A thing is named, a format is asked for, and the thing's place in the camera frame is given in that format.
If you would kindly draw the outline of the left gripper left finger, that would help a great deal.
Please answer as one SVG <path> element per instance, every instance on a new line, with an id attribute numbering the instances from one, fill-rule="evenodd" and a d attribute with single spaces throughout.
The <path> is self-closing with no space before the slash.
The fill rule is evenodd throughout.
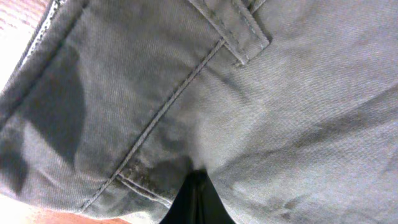
<path id="1" fill-rule="evenodd" d="M 187 175 L 170 210 L 160 224 L 195 224 L 197 222 L 198 174 Z"/>

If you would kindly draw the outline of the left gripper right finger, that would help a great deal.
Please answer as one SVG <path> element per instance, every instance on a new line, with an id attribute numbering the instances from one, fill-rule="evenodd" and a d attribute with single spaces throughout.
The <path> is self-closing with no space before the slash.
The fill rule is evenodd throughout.
<path id="1" fill-rule="evenodd" d="M 197 223 L 235 224 L 227 213 L 208 174 L 197 172 Z"/>

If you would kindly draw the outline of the grey shorts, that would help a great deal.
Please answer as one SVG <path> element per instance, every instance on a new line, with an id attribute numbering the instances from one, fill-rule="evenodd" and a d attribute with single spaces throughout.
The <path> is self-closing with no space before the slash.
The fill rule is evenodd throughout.
<path id="1" fill-rule="evenodd" d="M 1 89 L 1 193 L 160 222 L 397 222 L 397 2 L 52 1 Z"/>

